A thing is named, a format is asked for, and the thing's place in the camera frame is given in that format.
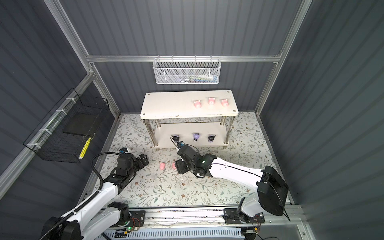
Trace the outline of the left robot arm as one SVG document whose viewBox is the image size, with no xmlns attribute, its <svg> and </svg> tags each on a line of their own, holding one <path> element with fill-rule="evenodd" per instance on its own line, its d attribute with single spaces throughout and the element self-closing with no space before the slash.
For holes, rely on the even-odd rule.
<svg viewBox="0 0 384 240">
<path fill-rule="evenodd" d="M 114 225 L 139 227 L 139 219 L 132 217 L 129 206 L 115 202 L 137 172 L 149 164 L 148 156 L 135 157 L 125 149 L 116 154 L 118 165 L 103 178 L 96 168 L 93 171 L 100 180 L 98 189 L 72 210 L 61 217 L 52 217 L 43 226 L 42 240 L 94 240 L 104 235 Z"/>
</svg>

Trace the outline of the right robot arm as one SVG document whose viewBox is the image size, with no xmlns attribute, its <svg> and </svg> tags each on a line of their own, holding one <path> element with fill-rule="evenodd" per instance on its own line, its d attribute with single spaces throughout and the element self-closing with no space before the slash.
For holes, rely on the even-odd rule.
<svg viewBox="0 0 384 240">
<path fill-rule="evenodd" d="M 191 172 L 195 177 L 221 178 L 252 191 L 249 197 L 243 197 L 236 209 L 234 220 L 241 223 L 261 224 L 262 214 L 288 217 L 285 210 L 289 186 L 273 167 L 252 169 L 227 162 L 215 155 L 201 155 L 191 145 L 179 142 L 175 144 L 180 159 L 175 167 L 179 174 Z"/>
</svg>

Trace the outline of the white two-tier shelf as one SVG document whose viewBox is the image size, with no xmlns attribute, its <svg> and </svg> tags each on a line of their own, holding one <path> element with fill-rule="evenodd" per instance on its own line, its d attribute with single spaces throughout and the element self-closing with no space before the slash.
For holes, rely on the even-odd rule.
<svg viewBox="0 0 384 240">
<path fill-rule="evenodd" d="M 208 98 L 216 98 L 213 106 Z M 223 107 L 222 99 L 229 106 Z M 196 109 L 194 101 L 200 100 L 202 107 Z M 196 147 L 227 147 L 232 124 L 239 110 L 231 90 L 147 93 L 140 117 L 157 149 L 172 148 L 172 135 L 180 141 Z M 197 142 L 193 133 L 200 133 Z M 216 135 L 213 143 L 208 135 Z"/>
</svg>

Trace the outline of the yellow marker pen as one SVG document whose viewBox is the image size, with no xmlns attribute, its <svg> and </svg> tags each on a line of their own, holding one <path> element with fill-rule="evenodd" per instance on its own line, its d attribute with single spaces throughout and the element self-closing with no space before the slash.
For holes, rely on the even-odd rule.
<svg viewBox="0 0 384 240">
<path fill-rule="evenodd" d="M 86 143 L 84 144 L 84 146 L 83 146 L 83 148 L 82 148 L 82 150 L 81 150 L 81 152 L 79 154 L 79 160 L 82 160 L 84 158 L 84 156 L 85 156 L 85 154 L 86 154 L 86 152 L 88 150 L 88 147 L 89 147 L 89 145 L 91 143 L 91 140 L 92 140 L 91 137 L 89 137 L 87 139 Z"/>
</svg>

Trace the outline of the markers in white basket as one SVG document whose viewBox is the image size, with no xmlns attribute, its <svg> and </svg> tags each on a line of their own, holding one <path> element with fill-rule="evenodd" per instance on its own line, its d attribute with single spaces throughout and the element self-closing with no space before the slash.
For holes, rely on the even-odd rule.
<svg viewBox="0 0 384 240">
<path fill-rule="evenodd" d="M 193 76 L 184 76 L 178 81 L 183 83 L 200 83 L 200 84 L 217 84 L 219 83 L 219 76 L 217 75 L 193 75 Z"/>
</svg>

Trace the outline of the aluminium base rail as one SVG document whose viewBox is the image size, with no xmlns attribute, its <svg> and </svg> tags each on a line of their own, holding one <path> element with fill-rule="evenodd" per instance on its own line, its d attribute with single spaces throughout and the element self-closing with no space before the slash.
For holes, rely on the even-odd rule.
<svg viewBox="0 0 384 240">
<path fill-rule="evenodd" d="M 122 224 L 117 222 L 120 214 L 112 208 L 98 211 L 89 223 L 80 220 L 80 215 L 75 215 L 81 226 L 83 234 L 96 235 L 109 228 L 205 228 L 219 226 L 247 225 L 239 220 L 237 208 L 234 206 L 213 207 L 180 207 L 180 208 L 144 208 L 130 210 L 131 217 Z"/>
</svg>

